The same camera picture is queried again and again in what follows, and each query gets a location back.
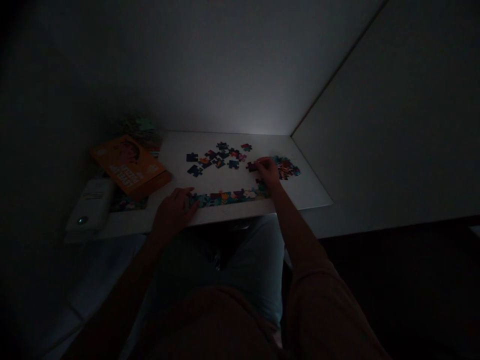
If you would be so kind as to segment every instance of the right hand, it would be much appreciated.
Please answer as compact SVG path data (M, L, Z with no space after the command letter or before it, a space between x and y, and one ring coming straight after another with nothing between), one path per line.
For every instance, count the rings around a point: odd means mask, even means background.
M163 241L169 242L192 220L200 201L196 201L190 209L187 209L185 199L193 189L195 188L177 187L170 196L163 199L153 221L151 234L154 234L154 238L163 238Z
M280 186L279 169L275 161L266 156L257 159L255 165L270 190Z

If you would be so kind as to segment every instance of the pants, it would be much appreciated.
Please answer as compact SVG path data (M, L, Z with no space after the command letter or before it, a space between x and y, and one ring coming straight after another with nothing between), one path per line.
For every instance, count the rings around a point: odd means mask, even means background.
M228 234L225 234L225 241L229 241ZM218 271L215 264L202 254L204 249L195 233L190 229L182 231L160 257L158 269L120 358L125 359L130 353L149 314L167 309L203 286L237 289L265 320L279 329L283 312L284 249L277 215L262 216L250 225L227 267Z

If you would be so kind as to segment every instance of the white device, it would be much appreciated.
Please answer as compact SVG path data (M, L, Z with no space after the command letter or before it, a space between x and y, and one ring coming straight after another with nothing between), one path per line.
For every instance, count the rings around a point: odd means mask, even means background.
M101 230L107 222L116 186L110 178L90 180L71 212L65 230L67 232Z

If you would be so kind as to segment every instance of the white table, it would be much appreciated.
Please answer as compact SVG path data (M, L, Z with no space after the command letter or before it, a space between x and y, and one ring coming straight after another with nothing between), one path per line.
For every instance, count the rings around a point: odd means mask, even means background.
M219 142L225 142L231 148L247 155L245 162L239 163L238 170L228 167L228 161L236 159L227 157L226 165L221 168L211 165L204 169L202 175L198 177L187 173L192 165L197 164L196 162L187 162L187 154L195 153L199 158L204 158L208 150L216 152L219 150L216 147ZM250 152L243 151L241 148L240 145L245 143L252 146ZM258 171L249 172L246 169L248 162L253 162L260 157L275 155L289 158L301 171L299 176L292 176L288 180L280 181L297 209L317 208L333 203L320 180L289 136L168 132L163 138L158 160L172 174L172 181L150 195L145 210L110 213L105 228L93 238L105 239L150 232L159 204L175 188L195 187L194 193L198 194L257 188L256 179L260 179L260 173ZM271 199L204 207L198 209L190 226L249 218L274 212L275 207ZM69 239L68 236L65 241L79 241L74 238Z

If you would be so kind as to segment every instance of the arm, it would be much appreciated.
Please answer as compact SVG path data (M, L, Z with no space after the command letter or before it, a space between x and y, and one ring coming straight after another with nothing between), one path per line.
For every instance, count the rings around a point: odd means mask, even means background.
M197 211L198 202L188 211L184 208L185 196L193 189L176 188L162 201L145 243L62 359L119 357L152 280L157 260L164 247L187 226Z
M309 260L312 259L327 258L325 249L315 238L314 233L280 184L279 171L275 162L269 157L261 157L255 165L275 204L281 234L293 267L298 267L305 261L310 262Z
M295 208L269 157L255 163L275 204L293 264L284 345L299 358L389 359L359 304Z

